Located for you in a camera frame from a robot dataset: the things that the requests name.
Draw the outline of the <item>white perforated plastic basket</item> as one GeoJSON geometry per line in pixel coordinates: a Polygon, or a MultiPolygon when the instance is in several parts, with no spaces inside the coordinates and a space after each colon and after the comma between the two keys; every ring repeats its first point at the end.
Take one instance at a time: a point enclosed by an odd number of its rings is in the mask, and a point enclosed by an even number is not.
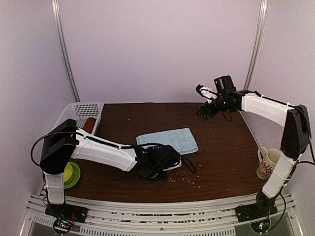
{"type": "Polygon", "coordinates": [[[95,135],[101,121],[103,106],[103,102],[97,101],[69,103],[60,113],[52,129],[56,128],[67,119],[75,120],[77,122],[77,127],[83,129],[88,118],[95,118],[96,121],[92,129],[92,134],[95,135]]]}

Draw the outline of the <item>light blue towel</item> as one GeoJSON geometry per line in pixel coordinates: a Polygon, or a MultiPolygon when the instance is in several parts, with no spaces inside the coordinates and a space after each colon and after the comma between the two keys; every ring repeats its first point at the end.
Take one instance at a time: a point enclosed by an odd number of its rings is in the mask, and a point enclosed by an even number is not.
{"type": "Polygon", "coordinates": [[[193,154],[199,151],[197,142],[189,128],[139,135],[136,137],[136,142],[138,145],[148,143],[171,145],[181,155],[193,154]]]}

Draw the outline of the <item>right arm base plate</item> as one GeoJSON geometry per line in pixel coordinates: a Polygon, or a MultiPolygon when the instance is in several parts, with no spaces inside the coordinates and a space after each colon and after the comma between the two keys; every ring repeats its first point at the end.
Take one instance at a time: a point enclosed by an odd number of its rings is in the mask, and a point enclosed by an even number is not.
{"type": "Polygon", "coordinates": [[[246,222],[267,217],[268,214],[275,214],[278,212],[276,206],[272,206],[268,210],[261,210],[256,204],[241,205],[235,208],[238,222],[246,222]]]}

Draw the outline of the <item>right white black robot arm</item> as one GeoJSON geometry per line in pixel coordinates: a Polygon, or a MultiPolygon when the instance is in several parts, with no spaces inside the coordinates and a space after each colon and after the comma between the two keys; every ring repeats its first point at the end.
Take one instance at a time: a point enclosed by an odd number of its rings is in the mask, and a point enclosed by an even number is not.
{"type": "Polygon", "coordinates": [[[312,147],[308,109],[302,104],[292,105],[266,97],[258,91],[238,90],[229,75],[216,78],[214,84],[214,89],[196,86],[196,92],[205,99],[205,103],[197,108],[198,116],[207,120],[218,113],[244,112],[269,120],[283,130],[279,160],[252,206],[253,214],[262,217],[293,177],[306,149],[312,147]]]}

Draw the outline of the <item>rust brown towel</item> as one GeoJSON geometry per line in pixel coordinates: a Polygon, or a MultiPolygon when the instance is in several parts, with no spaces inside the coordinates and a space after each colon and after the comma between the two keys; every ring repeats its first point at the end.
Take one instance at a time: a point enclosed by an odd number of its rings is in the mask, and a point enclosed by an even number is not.
{"type": "Polygon", "coordinates": [[[96,123],[95,118],[93,117],[87,118],[82,129],[86,131],[87,133],[92,134],[95,123],[96,123]]]}

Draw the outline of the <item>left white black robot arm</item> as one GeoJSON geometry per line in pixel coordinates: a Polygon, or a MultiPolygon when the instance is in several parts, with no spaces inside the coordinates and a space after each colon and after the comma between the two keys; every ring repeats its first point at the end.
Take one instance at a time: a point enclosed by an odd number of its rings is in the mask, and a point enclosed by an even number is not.
{"type": "Polygon", "coordinates": [[[182,165],[181,155],[170,145],[118,144],[96,137],[67,119],[35,141],[43,142],[40,162],[48,205],[59,218],[67,218],[71,208],[65,203],[63,173],[70,159],[88,160],[133,173],[138,179],[163,180],[166,171],[182,165]]]}

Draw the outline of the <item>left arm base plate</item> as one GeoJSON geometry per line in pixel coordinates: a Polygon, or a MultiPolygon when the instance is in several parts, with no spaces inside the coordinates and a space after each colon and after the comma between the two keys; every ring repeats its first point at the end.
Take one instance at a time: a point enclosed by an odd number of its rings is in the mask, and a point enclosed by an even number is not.
{"type": "Polygon", "coordinates": [[[48,204],[45,209],[45,214],[55,218],[74,221],[78,223],[85,223],[88,209],[82,206],[75,206],[69,204],[55,205],[48,204]]]}

